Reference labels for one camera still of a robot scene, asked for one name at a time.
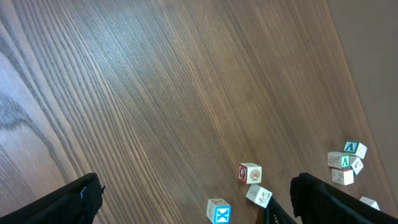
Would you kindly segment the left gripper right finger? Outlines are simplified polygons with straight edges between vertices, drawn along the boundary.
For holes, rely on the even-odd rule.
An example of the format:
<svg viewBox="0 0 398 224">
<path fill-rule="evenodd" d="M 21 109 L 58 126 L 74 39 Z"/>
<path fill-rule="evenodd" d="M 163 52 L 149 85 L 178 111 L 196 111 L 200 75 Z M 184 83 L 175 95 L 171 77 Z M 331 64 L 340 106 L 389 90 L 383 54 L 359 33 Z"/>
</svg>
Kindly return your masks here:
<svg viewBox="0 0 398 224">
<path fill-rule="evenodd" d="M 302 172 L 290 182 L 295 218 L 303 223 L 397 223 L 397 219 Z"/>
</svg>

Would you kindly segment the horse picture block green side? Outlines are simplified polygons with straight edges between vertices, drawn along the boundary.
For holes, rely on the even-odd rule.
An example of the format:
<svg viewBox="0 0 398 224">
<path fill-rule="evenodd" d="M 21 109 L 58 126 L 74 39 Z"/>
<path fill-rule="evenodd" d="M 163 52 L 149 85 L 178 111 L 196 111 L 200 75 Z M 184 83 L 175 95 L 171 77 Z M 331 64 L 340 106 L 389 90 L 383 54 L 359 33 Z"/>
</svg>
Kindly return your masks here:
<svg viewBox="0 0 398 224">
<path fill-rule="evenodd" d="M 262 208 L 267 208 L 272 197 L 272 192 L 257 184 L 251 184 L 246 198 Z"/>
</svg>

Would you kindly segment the blue letter X block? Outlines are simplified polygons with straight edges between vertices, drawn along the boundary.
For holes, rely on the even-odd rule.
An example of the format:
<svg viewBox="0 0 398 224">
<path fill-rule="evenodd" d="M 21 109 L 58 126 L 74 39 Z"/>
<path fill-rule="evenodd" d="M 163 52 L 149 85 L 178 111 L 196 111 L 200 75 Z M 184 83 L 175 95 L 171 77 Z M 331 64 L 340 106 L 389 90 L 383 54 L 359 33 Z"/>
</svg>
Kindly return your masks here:
<svg viewBox="0 0 398 224">
<path fill-rule="evenodd" d="M 229 224 L 231 221 L 232 207 L 222 198 L 208 200 L 206 215 L 212 224 Z"/>
</svg>

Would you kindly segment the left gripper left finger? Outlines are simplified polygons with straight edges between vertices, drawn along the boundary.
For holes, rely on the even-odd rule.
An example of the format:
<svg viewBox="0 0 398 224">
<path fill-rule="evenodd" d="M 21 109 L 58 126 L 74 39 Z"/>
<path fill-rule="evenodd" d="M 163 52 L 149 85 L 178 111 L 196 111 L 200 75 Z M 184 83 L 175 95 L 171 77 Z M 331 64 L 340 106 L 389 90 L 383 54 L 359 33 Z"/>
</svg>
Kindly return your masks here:
<svg viewBox="0 0 398 224">
<path fill-rule="evenodd" d="M 1 217 L 1 223 L 93 223 L 104 190 L 98 175 L 88 173 Z"/>
</svg>

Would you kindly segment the shell picture block red side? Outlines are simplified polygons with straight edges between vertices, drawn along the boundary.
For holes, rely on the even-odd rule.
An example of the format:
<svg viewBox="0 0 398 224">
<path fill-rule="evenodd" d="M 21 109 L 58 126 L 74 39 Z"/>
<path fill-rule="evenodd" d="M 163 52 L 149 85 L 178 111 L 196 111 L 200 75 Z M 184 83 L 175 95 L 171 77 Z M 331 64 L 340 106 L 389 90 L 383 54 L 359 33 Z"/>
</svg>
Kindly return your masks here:
<svg viewBox="0 0 398 224">
<path fill-rule="evenodd" d="M 262 180 L 262 167 L 254 163 L 239 163 L 238 179 L 244 184 L 259 184 Z"/>
</svg>

